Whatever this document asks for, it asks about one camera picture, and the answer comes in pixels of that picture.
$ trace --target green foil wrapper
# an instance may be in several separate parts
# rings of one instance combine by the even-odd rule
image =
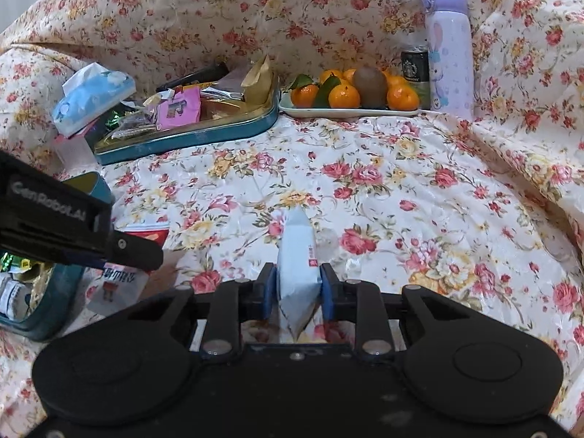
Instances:
[[[2,258],[0,259],[0,272],[7,272],[10,270],[13,259],[14,255],[11,253],[6,252],[4,255],[2,255]]]
[[[106,126],[107,131],[110,132],[120,126],[119,119],[132,112],[134,112],[134,110],[127,105],[120,103],[101,115],[98,120],[99,123],[103,123]]]

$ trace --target paper bag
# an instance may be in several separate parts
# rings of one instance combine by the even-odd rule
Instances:
[[[241,82],[243,100],[252,105],[264,104],[270,95],[272,75],[268,56],[257,61]]]

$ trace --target white plastic bag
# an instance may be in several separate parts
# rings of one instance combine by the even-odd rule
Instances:
[[[299,206],[290,210],[284,224],[277,274],[280,313],[296,341],[310,320],[322,283],[314,231]]]

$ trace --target green leaf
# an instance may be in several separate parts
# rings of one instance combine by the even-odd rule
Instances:
[[[290,86],[290,90],[302,89],[303,87],[309,86],[310,84],[314,84],[310,76],[306,74],[298,74]]]
[[[313,108],[330,108],[331,106],[328,103],[328,96],[338,85],[341,85],[341,80],[336,76],[331,76],[327,78],[318,92],[316,93],[316,97],[314,98],[314,103],[312,104]]]

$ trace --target light blue package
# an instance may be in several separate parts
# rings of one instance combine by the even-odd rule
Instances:
[[[108,70],[94,75],[55,106],[55,127],[64,137],[70,137],[134,92],[134,79],[124,72]]]
[[[295,206],[284,224],[277,268],[280,324],[295,341],[312,316],[321,284],[314,230],[304,210]]]

